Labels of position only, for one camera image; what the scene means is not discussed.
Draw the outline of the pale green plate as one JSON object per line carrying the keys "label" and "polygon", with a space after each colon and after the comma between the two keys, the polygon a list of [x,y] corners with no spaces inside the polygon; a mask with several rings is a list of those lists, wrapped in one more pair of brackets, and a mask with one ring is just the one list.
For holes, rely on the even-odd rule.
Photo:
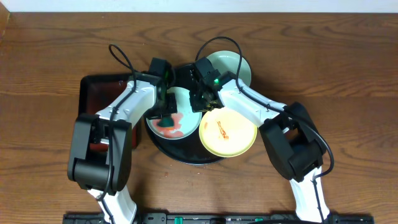
{"label": "pale green plate", "polygon": [[[207,59],[211,62],[212,66],[219,70],[220,73],[236,73],[238,69],[239,58],[239,54],[228,50],[217,51],[207,56]],[[239,70],[239,78],[242,79],[245,85],[249,86],[251,84],[251,66],[245,58],[242,58],[241,67]]]}

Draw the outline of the yellow plate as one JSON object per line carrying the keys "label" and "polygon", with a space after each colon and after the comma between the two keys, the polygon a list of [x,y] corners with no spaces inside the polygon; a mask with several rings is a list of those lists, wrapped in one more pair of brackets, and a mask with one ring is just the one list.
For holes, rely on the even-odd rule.
{"label": "yellow plate", "polygon": [[201,143],[210,153],[219,157],[235,157],[245,153],[253,145],[256,136],[257,126],[228,108],[205,113],[199,125]]}

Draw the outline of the light blue plate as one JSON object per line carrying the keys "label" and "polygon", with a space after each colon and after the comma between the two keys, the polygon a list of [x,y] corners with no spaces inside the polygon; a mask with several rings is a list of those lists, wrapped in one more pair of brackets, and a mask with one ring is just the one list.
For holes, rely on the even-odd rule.
{"label": "light blue plate", "polygon": [[146,123],[158,137],[168,140],[185,138],[199,126],[202,112],[193,112],[187,89],[175,86],[170,88],[167,93],[174,93],[177,102],[177,113],[171,115],[174,125],[167,128],[160,127],[158,125],[159,119],[146,119]]}

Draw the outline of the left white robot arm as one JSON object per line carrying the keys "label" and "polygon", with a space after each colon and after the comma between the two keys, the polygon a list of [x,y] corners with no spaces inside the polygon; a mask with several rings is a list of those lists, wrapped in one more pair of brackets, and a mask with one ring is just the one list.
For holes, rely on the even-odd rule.
{"label": "left white robot arm", "polygon": [[106,84],[117,97],[94,114],[80,112],[75,120],[67,176],[87,190],[107,223],[133,223],[137,205],[127,189],[131,171],[132,129],[146,114],[155,119],[176,112],[175,97],[167,93],[172,76],[167,72],[132,75],[88,75],[81,80],[80,104],[90,86]]}

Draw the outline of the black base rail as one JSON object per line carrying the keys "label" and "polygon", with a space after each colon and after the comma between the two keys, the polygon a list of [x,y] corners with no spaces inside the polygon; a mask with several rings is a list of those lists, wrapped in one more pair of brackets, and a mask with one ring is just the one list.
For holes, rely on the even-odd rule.
{"label": "black base rail", "polygon": [[[372,216],[329,215],[327,224],[374,224]],[[106,224],[102,213],[64,214],[63,224]],[[133,224],[245,224],[245,223],[303,223],[293,214],[273,215],[167,215],[143,213]]]}

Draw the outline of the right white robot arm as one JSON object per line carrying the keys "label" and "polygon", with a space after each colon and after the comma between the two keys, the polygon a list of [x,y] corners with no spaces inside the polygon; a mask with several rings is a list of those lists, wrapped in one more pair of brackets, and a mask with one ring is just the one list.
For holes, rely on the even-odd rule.
{"label": "right white robot arm", "polygon": [[258,127],[275,170],[290,182],[296,216],[303,222],[325,223],[330,211],[318,182],[324,176],[323,155],[330,147],[300,103],[270,100],[244,84],[237,75],[194,69],[190,92],[194,111],[228,108]]}

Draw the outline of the round black tray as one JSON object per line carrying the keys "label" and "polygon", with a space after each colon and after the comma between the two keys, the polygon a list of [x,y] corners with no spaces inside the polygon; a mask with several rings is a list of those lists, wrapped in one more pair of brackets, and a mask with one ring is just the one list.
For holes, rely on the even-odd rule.
{"label": "round black tray", "polygon": [[[177,67],[175,69],[177,74],[177,81],[175,83],[175,86],[185,88],[189,91],[189,89],[193,87],[192,70],[193,70],[193,65],[191,64]],[[159,150],[177,161],[186,164],[203,165],[203,164],[218,162],[224,158],[216,156],[210,153],[207,149],[205,149],[205,147],[200,141],[199,126],[189,136],[177,140],[168,140],[156,136],[149,129],[147,123],[145,123],[145,127],[150,139],[159,148]]]}

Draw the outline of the green scrubbing sponge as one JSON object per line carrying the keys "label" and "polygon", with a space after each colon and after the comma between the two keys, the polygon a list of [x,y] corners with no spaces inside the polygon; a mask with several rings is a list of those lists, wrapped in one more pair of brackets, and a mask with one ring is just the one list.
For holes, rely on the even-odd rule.
{"label": "green scrubbing sponge", "polygon": [[159,121],[157,122],[158,127],[161,128],[170,128],[173,127],[175,125],[174,120],[172,118],[172,116],[169,115],[165,115],[163,117],[161,117],[159,119]]}

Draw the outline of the black rectangular tray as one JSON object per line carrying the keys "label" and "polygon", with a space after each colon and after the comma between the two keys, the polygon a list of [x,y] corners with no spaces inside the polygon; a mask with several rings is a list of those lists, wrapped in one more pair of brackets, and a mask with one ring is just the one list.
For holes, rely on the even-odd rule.
{"label": "black rectangular tray", "polygon": [[108,147],[100,143],[108,139],[108,121],[101,121],[96,115],[108,106],[126,89],[128,74],[88,75],[81,79],[78,117],[75,120],[71,151],[86,153],[105,152]]}

